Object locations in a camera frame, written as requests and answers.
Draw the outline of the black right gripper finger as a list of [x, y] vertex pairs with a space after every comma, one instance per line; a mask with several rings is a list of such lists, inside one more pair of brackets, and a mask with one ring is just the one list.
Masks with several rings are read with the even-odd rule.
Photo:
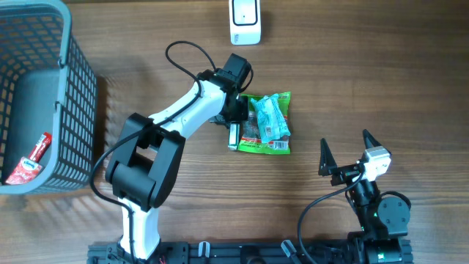
[[329, 176], [337, 173], [337, 164], [325, 138], [320, 140], [320, 163], [318, 175]]
[[363, 130], [363, 141], [366, 149], [382, 146], [367, 129]]

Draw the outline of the teal white tissue pack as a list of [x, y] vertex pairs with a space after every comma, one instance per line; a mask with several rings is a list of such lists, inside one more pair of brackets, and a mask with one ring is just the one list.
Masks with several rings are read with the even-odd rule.
[[287, 121], [280, 109], [279, 98], [279, 94], [273, 94], [265, 95], [259, 100], [250, 99], [256, 112], [257, 125], [263, 144], [291, 135]]

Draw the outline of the green snack bag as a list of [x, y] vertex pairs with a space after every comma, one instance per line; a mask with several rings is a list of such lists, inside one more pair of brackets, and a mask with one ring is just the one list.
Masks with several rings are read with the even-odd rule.
[[[284, 114], [288, 125], [288, 108], [291, 99], [291, 92], [276, 93], [280, 95], [280, 109]], [[256, 112], [252, 106], [250, 99], [259, 100], [264, 97], [261, 95], [243, 95], [248, 100], [248, 119], [243, 123], [243, 135], [241, 136], [238, 146], [239, 151], [247, 153], [259, 153], [270, 155], [288, 155], [290, 154], [289, 136], [283, 136], [281, 139], [271, 141], [267, 144], [261, 142], [259, 129], [257, 125]]]

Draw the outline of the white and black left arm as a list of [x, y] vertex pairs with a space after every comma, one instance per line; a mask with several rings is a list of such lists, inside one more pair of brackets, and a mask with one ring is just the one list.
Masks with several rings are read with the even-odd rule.
[[252, 74], [246, 59], [231, 54], [222, 68], [199, 73], [193, 88], [167, 109], [127, 118], [106, 170], [124, 215], [118, 263], [157, 262], [158, 208], [174, 187], [186, 140], [211, 122], [229, 129], [229, 148], [234, 148], [248, 118], [241, 94]]

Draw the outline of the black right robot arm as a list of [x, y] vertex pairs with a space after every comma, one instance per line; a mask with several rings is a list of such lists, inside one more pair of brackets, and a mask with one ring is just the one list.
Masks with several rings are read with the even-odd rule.
[[354, 164], [338, 166], [326, 139], [320, 141], [318, 174], [330, 176], [332, 186], [345, 184], [345, 197], [361, 226], [347, 236], [349, 263], [412, 263], [407, 225], [411, 201], [397, 191], [381, 192], [377, 179], [391, 165], [391, 151], [363, 130], [365, 150]]

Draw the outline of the white barcode scanner box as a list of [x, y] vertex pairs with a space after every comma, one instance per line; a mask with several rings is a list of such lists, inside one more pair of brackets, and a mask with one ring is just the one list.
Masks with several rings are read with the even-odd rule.
[[260, 0], [229, 0], [232, 45], [257, 45], [262, 36]]

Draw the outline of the grey plastic mesh basket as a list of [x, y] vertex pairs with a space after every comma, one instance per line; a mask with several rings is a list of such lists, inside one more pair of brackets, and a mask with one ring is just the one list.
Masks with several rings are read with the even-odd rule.
[[[62, 1], [1, 2], [1, 194], [75, 191], [93, 167], [98, 87]], [[41, 172], [6, 182], [43, 133]]]

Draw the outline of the red stick sachet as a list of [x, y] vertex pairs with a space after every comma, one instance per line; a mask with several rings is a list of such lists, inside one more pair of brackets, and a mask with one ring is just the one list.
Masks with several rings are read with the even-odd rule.
[[47, 149], [50, 147], [52, 142], [52, 135], [45, 132], [41, 135], [36, 145], [29, 154], [29, 160], [38, 163], [44, 156]]

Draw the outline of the red tissue packet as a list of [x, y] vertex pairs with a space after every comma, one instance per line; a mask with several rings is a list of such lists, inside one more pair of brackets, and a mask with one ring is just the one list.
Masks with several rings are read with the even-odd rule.
[[22, 185], [29, 183], [38, 176], [42, 166], [35, 161], [22, 157], [18, 165], [6, 180], [8, 185]]

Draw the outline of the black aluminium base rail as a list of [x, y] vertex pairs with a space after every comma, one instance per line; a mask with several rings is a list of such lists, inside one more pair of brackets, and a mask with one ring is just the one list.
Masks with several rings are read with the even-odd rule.
[[[409, 240], [364, 242], [315, 241], [306, 247], [316, 263], [404, 263], [414, 262]], [[135, 259], [118, 243], [91, 245], [88, 264], [125, 263], [307, 263], [299, 246], [290, 240], [280, 243], [161, 242], [147, 260]]]

